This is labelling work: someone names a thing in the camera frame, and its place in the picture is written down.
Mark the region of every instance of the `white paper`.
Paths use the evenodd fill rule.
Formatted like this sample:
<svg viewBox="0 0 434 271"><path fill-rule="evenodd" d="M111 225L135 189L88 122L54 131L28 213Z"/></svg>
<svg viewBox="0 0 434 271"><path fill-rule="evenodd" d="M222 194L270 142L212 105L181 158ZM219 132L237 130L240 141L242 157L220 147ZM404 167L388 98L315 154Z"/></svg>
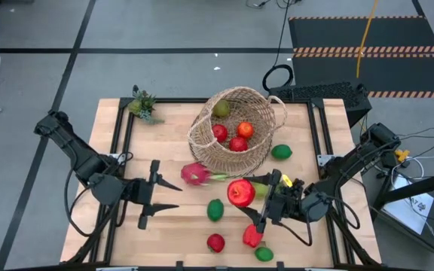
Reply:
<svg viewBox="0 0 434 271"><path fill-rule="evenodd" d="M392 190L398 189L408 185L408 181L399 175L392 187ZM428 193L423 193L411 198L413 202L413 208L416 212L422 214L419 215L413 209L411 209L409 199L401 199L399 201L387 203L383 210L393 216L397 221L401 222L408 228L412 229L417 234L423 232L426 218L428 217L429 210L433 204L433 197Z"/></svg>

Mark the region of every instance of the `orange striped tape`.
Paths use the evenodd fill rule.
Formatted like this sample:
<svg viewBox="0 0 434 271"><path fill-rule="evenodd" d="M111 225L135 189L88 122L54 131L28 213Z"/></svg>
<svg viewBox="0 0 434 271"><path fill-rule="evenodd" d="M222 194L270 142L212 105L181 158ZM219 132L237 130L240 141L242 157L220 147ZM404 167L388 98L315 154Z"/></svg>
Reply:
<svg viewBox="0 0 434 271"><path fill-rule="evenodd" d="M434 98L431 91L370 91L371 98Z"/></svg>
<svg viewBox="0 0 434 271"><path fill-rule="evenodd" d="M322 19L368 19L368 16L337 16L337 17L290 17L289 20L322 20ZM412 19L412 18L425 18L424 16L375 16L373 19Z"/></svg>
<svg viewBox="0 0 434 271"><path fill-rule="evenodd" d="M299 47L295 53L359 53L359 47ZM434 53L434 46L370 46L363 53Z"/></svg>
<svg viewBox="0 0 434 271"><path fill-rule="evenodd" d="M357 53L295 53L293 57L353 57L357 58ZM364 53L366 58L434 58L434 53Z"/></svg>

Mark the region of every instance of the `basket handle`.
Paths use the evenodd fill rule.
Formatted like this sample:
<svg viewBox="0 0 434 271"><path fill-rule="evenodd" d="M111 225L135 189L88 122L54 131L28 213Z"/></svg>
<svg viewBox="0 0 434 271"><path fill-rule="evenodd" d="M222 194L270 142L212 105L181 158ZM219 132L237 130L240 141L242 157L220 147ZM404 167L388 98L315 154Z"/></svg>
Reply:
<svg viewBox="0 0 434 271"><path fill-rule="evenodd" d="M192 132L195 130L195 128L197 128L197 126L201 125L205 120L207 120L210 116L212 115L212 113L209 113L207 116L202 117L198 122L196 122L192 127L190 127L188 133L187 133L187 138L188 141L194 145L195 147L198 148L208 148L210 146L212 146L214 143L217 142L217 138L214 136L214 139L209 143L209 144L205 144L205 145L200 145L197 144L194 139L191 137Z"/></svg>
<svg viewBox="0 0 434 271"><path fill-rule="evenodd" d="M286 108L286 105L284 104L284 102L281 99L277 98L276 96L272 96L271 95L271 96L269 96L267 98L267 101L269 102L269 104L270 104L270 102L272 100L274 100L274 101L278 102L279 104L281 104L283 106L283 109L284 109L284 119L283 119L283 122L281 124L276 125L274 127L274 131L275 131L275 130L279 129L280 127L284 126L284 124L286 124L286 120L287 120L287 108Z"/></svg>

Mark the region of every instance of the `small potted plant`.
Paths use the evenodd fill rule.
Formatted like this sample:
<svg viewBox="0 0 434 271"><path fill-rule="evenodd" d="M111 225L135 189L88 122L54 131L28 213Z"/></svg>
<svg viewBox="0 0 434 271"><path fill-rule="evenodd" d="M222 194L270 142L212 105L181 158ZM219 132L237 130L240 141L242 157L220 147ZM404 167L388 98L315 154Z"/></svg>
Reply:
<svg viewBox="0 0 434 271"><path fill-rule="evenodd" d="M139 91L139 88L134 85L133 98L134 100L127 106L128 110L132 114L144 120L148 124L158 124L164 122L164 120L151 116L151 113L155 110L155 108L153 108L155 96L149 95L144 90Z"/></svg>

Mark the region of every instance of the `wooden tabletop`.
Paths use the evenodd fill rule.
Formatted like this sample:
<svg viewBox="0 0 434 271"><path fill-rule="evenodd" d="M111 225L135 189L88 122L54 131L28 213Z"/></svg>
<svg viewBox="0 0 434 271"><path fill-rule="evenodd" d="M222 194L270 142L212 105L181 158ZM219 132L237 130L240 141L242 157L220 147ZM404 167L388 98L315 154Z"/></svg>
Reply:
<svg viewBox="0 0 434 271"><path fill-rule="evenodd" d="M119 99L101 99L96 112L90 145L98 152L107 154L112 142ZM283 118L283 110L272 105L277 122ZM128 162L125 177L147 178L150 162L160 160L159 173L168 182L183 189L182 192L156 186L152 202L180 205L177 209L158 212L148 219L147 230L137 227L141 206L129 204L127 216L122 227L117 228L112 254L112 265L134 266L175 266L183 260L185 266L276 266L276 261L283 261L286 267L331 267L332 257L329 236L324 219L311 224L313 245L307 247L288 231L281 227L267 224L263 241L274 252L271 262L259 262L254 249L242 243L243 231L251 221L227 200L227 183L212 184L205 187L188 186L180 178L180 169L194 162L187 142L187 131L198 115L203 104L156 104L154 112L165 120L164 124L149 126L140 119L135 119L130 151L134 158ZM272 169L279 169L291 179L300 178L306 186L318 181L316 160L306 105L287 104L289 117L286 125L274 134L273 143L287 144L294 154L285 161L277 162L268 157L257 169L256 175L265 174ZM346 111L342 100L325 100L325 112L331 134L332 147L336 154L346 154L354 148L350 128L347 124ZM320 136L322 152L324 141L319 121L319 112L315 110L316 123ZM126 111L119 141L119 151L123 144ZM376 237L368 210L365 192L359 184L348 181L342 188L344 201L358 214L361 228L352 230L363 248L376 261L380 262ZM206 216L206 206L211 199L221 199L225 204L224 217L219 222L211 222ZM73 211L75 222L87 232L95 225L98 202L91 193L76 205ZM262 201L255 200L251 207L260 210ZM297 234L307 238L306 224L283 219ZM346 261L341 233L336 228L341 262ZM102 234L99 259L103 257L106 242L106 230ZM219 233L225 238L225 248L220 254L213 254L206 246L207 237ZM83 245L85 238L69 227L61 260L68 260Z"/></svg>

